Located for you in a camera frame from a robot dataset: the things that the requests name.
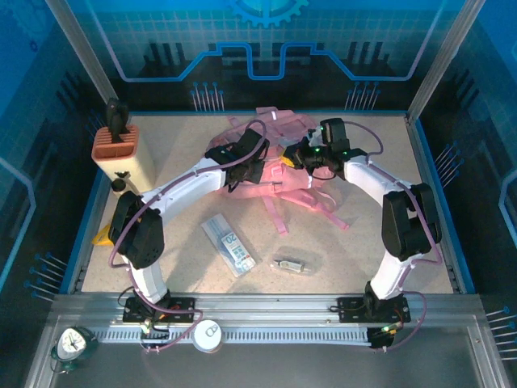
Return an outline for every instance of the gray metal base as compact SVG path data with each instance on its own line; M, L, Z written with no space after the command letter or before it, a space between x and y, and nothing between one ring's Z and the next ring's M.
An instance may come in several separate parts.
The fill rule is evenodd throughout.
M317 347L320 345L308 345L307 343L316 342L321 344L327 340L332 344L350 344L348 341L353 339L353 335L351 336L350 333L358 333L358 338L352 341L354 344L364 344L365 342L361 333L364 332L364 328L367 325L341 324L338 322L337 314L328 311L329 307L335 304L337 297L356 297L358 295L189 294L184 296L196 297L196 307L204 312L205 318L216 320L221 325L223 331L229 333L229 342L246 344L239 346L265 346L263 343L270 341L276 342L277 345L275 346L278 347L284 347L288 344L304 344L301 345L303 349L310 349L312 346ZM123 346L124 349L140 349L140 346L137 344L122 344L123 342L138 342L135 339L129 341L126 341L126 339L117 340L117 335L110 339L107 338L106 333L108 332L134 332L137 329L135 325L125 325L121 322L122 307L116 303L116 297L117 295L113 293L88 293L57 297L48 316L47 327L41 337L40 346L38 347L26 386L51 386L55 376L53 376L50 370L51 360L48 354L56 338L67 326L77 325L98 332L99 337L102 337L100 342L105 343L99 346L102 349L113 347L113 349L119 349L120 351L120 346ZM422 313L422 301L417 296L409 295L408 302L413 317L413 322L406 325L410 329L414 327ZM177 333L184 330L184 327L184 324L174 325L171 326L171 331ZM425 354L427 346L431 346L430 344L425 345L426 341L421 341L421 337L426 332L461 335L464 338L464 343L457 351L461 353L461 356L468 354L472 359L473 370L479 376L480 383L477 386L512 386L502 367L494 338L485 318L485 312L477 295L427 295L427 316L423 327L425 331L417 333L413 339L420 338L417 339L417 344L420 345L416 348L414 348L414 345L411 347L414 352ZM257 339L252 340L250 337L243 339L236 333L256 333ZM277 335L277 339L266 337L264 333L273 333L273 337ZM306 336L306 339L303 339L302 336L298 336L298 333L302 333L300 335L309 335L309 337ZM312 339L309 339L310 333L314 333ZM189 345L179 345L178 347L181 349L190 348ZM352 349L355 349L357 352L372 352L371 349L364 347L362 349L352 347ZM171 349L163 353L167 354L168 352L174 354L179 352L179 350ZM181 350L181 352L189 352L190 354L190 350ZM117 354L118 356L113 362L118 363L117 368L119 368L124 364L125 352ZM386 356L397 358L402 354L405 353L400 349ZM149 358L149 363L153 363L152 357ZM408 370L411 370L412 361L405 360L405 363L407 363ZM104 366L106 368L115 367L114 365ZM133 366L126 365L125 368L129 369L129 373L137 373L140 366L135 366L136 369L134 371L131 370ZM84 370L81 373L91 373L93 376L97 372L96 369L92 368L90 372Z

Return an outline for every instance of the small metal object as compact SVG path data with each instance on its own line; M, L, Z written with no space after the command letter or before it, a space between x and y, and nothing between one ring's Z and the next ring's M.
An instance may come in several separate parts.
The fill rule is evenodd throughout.
M59 291L59 287L56 287L55 285L51 285L50 283L47 283L46 281L43 281L40 277L36 279L37 285L45 285L47 287L50 287L51 289L55 289L56 291Z
M347 101L345 102L345 110L348 108L348 101L350 101L350 96L352 95L352 89L347 91Z
M199 85L197 82L193 82L192 85L194 86L195 88L195 96L197 97L197 104L198 106L200 107L200 110L201 110L201 98L200 98L200 91L199 89L197 88L197 86Z
M215 112L216 111L216 103L213 100L213 91L208 91L208 93L210 94L210 99L212 99L212 109Z
M451 183L451 182L452 182L452 181L453 181L457 176L459 176L459 175L460 175L460 172L459 172L459 171L456 171L456 172L454 173L454 175L453 175L451 178L449 178L447 182L445 182L445 183L443 184L443 188L446 188L446 187L447 187L447 186L448 186L448 185L449 185L449 184L450 184L450 183Z
M497 335L494 335L494 338L506 337L507 335L517 335L517 331L512 331L510 333L497 334Z
M491 328L490 328L490 330L491 330L491 331L494 331L494 330L507 329L507 328L510 328L511 330L514 330L514 329L515 329L515 322L511 321L511 322L510 322L510 323L508 323L507 325L497 326L497 327L491 327Z
M360 96L363 94L363 91L362 90L358 90L357 91L357 97L355 97L355 103L354 103L354 110L357 108L357 103L359 102L359 98Z
M200 91L200 95L201 95L201 101L203 101L203 109L205 112L207 112L207 102L206 100L204 99L204 91Z
M452 146L450 146L449 144L447 144L445 146L445 149L443 149L443 151L440 153L440 155L438 155L438 157L436 157L436 160L435 160L436 168L438 168L438 165L445 159L445 157L447 157L447 155L449 155L449 153L452 151L452 149L454 147L456 147L457 144L458 144L458 142L455 140L452 143Z
M219 96L221 98L221 110L224 111L225 110L225 99L223 98L223 91L219 91Z
M219 93L217 92L217 82L212 82L214 95L216 96L216 103L217 103L217 110L220 111L221 108L219 108Z
M31 297L38 297L39 299L43 299L44 301L54 302L53 299L50 299L49 297L44 297L43 295L39 295L36 291L32 291Z
M198 112L197 103L195 102L195 91L191 91L192 102L194 103L195 111Z
M25 287L26 289L37 289L38 291L42 291L44 293L50 293L51 295L56 295L56 293L53 293L52 291L48 291L47 289L42 289L41 287L32 285L29 280L26 280L23 282L23 287Z
M494 322L504 321L505 319L515 318L515 317L517 317L517 314L514 314L514 315L508 315L507 317L502 317L502 318L498 318L498 319L493 319L493 320L491 320L491 321L488 321L488 323L494 323Z
M369 89L366 91L366 99L364 99L362 110L366 110L366 104L368 103L368 97L372 95L372 91Z
M496 345L517 344L517 337L515 337L513 341L496 342L495 344L496 344Z
M305 267L305 263L299 260L278 259L273 261L275 262L276 267L285 269L287 271L295 273L310 272L310 270Z
M51 280L51 281L55 281L56 283L59 283L59 284L61 283L61 281L60 281L60 280L58 280L58 279L54 279L53 277L51 277L51 276L49 276L49 275L45 275L44 273L42 273L42 272L40 272L40 271L37 271L34 267L30 267L30 268L29 268L29 273L30 273L31 275L33 275L33 274L40 275L40 276L42 276L42 277L44 277L44 278L46 278L46 279L49 279L49 280Z
M359 101L359 109L361 109L361 105L363 105L363 98L366 95L366 88L368 87L369 84L370 84L369 81L365 81L364 82L363 93L361 93L361 100Z
M373 108L375 107L375 103L377 102L377 98L379 97L379 94L380 94L380 91L376 91L375 92L375 98L373 99L373 102L372 102L372 106L370 107L370 110L372 111Z
M57 261L59 264L63 264L65 267L68 265L64 261L61 261L61 260L57 259L56 257L52 256L52 253L50 253L50 252L45 253L45 257L47 259L53 259L54 261Z
M376 88L378 86L379 86L379 81L375 81L373 83L373 90L372 90L372 93L370 94L370 99L368 100L368 105L366 106L365 109L369 109L370 108L370 103L372 103L373 95L375 94L375 90L376 90Z
M62 273L57 273L56 271L53 271L52 269L47 267L47 264L45 264L45 263L41 264L41 271L43 271L43 272L50 272L53 275L56 275L56 276L60 277L61 279L63 278L63 274Z
M42 261L42 262L44 262L44 263L46 263L46 264L50 265L51 267L54 267L54 268L55 268L55 269L57 269L58 271L62 271L62 272L64 272L64 271L66 270L66 268L60 267L59 265L55 265L54 263L52 263L52 262L50 262L50 261L48 261L48 260L44 259L43 257L41 257L41 256L40 256L40 255L38 255L38 254L36 254L36 255L34 256L34 259L35 259L35 260Z

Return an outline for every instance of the black mounting bracket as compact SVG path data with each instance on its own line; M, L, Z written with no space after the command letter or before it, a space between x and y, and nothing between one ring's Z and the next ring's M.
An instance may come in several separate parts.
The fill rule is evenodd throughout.
M119 198L107 235L112 243L116 243L124 227L142 206L144 203L134 192L125 192ZM126 256L135 269L140 269L156 262L164 247L162 217L156 210L147 209L131 226L118 252Z
M402 322L411 322L410 309L404 297L391 301L389 308L375 317L368 313L362 297L339 297L337 308L333 311L339 314L339 323L397 323L401 320L397 312Z
M193 297L172 297L167 294L157 305L168 310L192 310L195 309L195 299ZM155 323L193 323L194 312L192 314L164 314L151 308L138 295L126 299L122 322L143 323L147 318Z

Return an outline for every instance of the clock face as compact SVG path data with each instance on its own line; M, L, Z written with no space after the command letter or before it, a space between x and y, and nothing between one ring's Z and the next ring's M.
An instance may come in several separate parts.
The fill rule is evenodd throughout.
M73 360L86 349L86 340L77 330L69 327L57 342L57 356L63 360Z

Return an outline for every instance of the pink strap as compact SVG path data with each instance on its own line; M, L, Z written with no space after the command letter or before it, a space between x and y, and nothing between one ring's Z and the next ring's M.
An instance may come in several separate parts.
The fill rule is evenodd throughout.
M337 218L332 214L331 211L321 202L319 202L312 194L307 192L306 190L292 190L290 192L280 192L275 194L278 198L282 198L283 200L288 200L297 205L305 206L306 208L317 210L325 215L333 224L335 224L339 229L347 230L349 225Z
M255 110L258 115L261 115L263 113L268 113L271 111L278 111L277 107L260 107Z
M275 204L273 204L273 200L270 196L263 196L262 197L264 204L266 205L267 212L271 216L271 219L273 220L273 223L276 226L276 229L278 230L278 233L280 233L281 236L285 236L288 234L288 228L282 221L282 217L278 214L275 208Z
M316 190L316 192L320 195L320 196L324 196L327 200L330 200L333 205L332 205L332 210L331 211L334 211L337 207L338 207L338 204L336 202L336 200L332 197L331 194L327 194L326 192L323 192L322 190L320 190L319 188L314 188L314 190Z
M228 116L227 119L228 119L229 123L232 125L232 127L234 127L234 128L241 125L241 122L235 116Z

